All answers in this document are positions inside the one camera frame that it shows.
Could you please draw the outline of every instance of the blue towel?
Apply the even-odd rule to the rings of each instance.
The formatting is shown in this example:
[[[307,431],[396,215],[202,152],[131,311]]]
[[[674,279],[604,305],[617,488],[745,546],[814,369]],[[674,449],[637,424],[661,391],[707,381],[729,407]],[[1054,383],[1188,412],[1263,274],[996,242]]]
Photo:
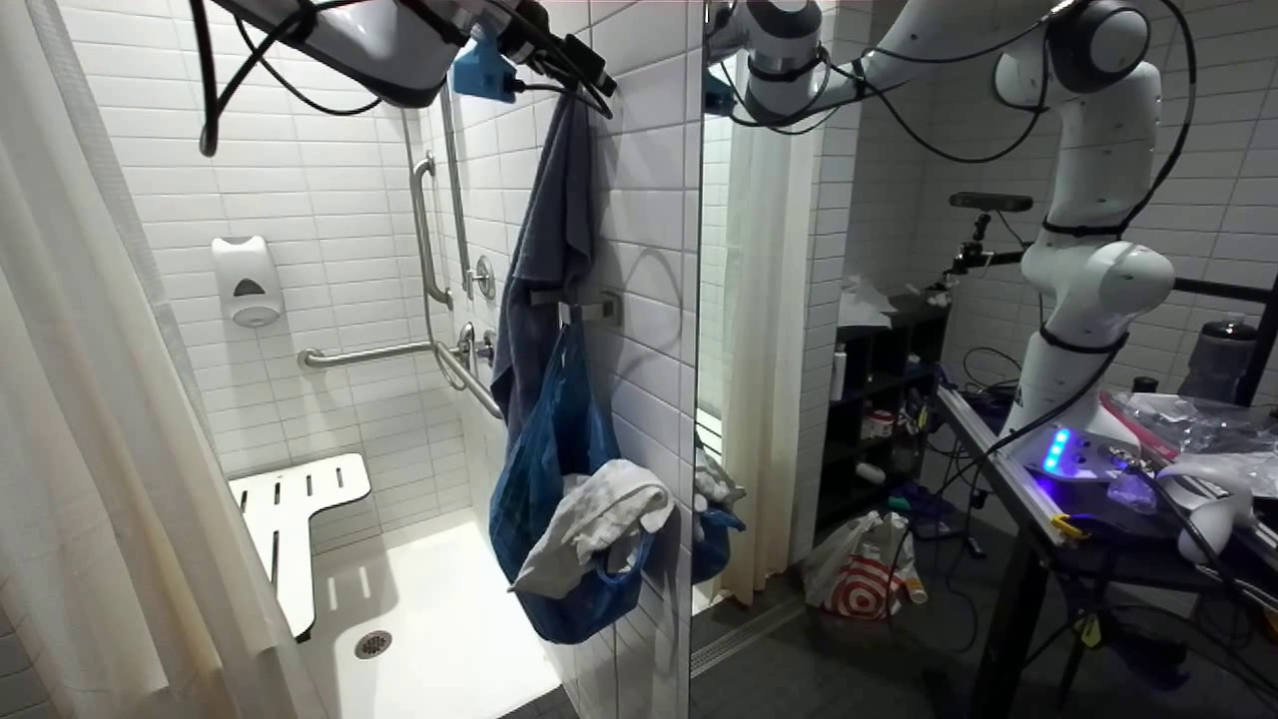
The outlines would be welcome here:
[[[500,309],[492,397],[502,407],[508,437],[520,437],[522,415],[541,400],[560,337],[560,309],[534,296],[580,301],[580,288],[590,275],[590,183],[590,111],[569,87],[548,134]]]

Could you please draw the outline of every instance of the white shower curtain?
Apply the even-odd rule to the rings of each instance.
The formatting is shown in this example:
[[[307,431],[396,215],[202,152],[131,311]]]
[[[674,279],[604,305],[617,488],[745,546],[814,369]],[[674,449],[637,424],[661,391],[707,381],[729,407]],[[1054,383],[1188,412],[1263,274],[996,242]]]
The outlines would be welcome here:
[[[48,0],[0,3],[0,609],[66,714],[320,714]]]

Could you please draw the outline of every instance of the shower drain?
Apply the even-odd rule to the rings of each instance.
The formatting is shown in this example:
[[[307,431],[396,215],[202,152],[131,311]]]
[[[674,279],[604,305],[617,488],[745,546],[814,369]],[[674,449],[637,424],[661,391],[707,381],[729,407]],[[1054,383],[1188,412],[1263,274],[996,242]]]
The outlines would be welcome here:
[[[368,632],[359,645],[357,645],[357,660],[376,660],[393,648],[393,632]]]

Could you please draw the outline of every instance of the hanging towel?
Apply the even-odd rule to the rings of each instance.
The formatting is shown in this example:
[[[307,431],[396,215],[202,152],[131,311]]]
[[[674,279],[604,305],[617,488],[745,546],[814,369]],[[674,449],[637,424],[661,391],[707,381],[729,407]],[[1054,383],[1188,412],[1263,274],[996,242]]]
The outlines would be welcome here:
[[[492,397],[502,407],[508,437],[520,437],[560,337],[560,305],[542,296],[576,301],[590,274],[590,198],[590,111],[580,108],[576,94],[565,94],[500,309]]]
[[[626,459],[604,463],[590,479],[576,483],[548,537],[528,550],[514,592],[565,598],[600,565],[606,577],[643,569],[651,537],[673,520],[674,505],[651,472]]]

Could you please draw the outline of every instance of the shower floor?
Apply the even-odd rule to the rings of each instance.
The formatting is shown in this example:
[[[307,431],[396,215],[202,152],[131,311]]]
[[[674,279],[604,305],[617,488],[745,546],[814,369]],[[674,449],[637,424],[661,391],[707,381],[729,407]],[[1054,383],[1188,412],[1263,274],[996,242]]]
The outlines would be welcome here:
[[[324,557],[317,610],[305,657],[343,719],[500,719],[560,689],[476,524]]]

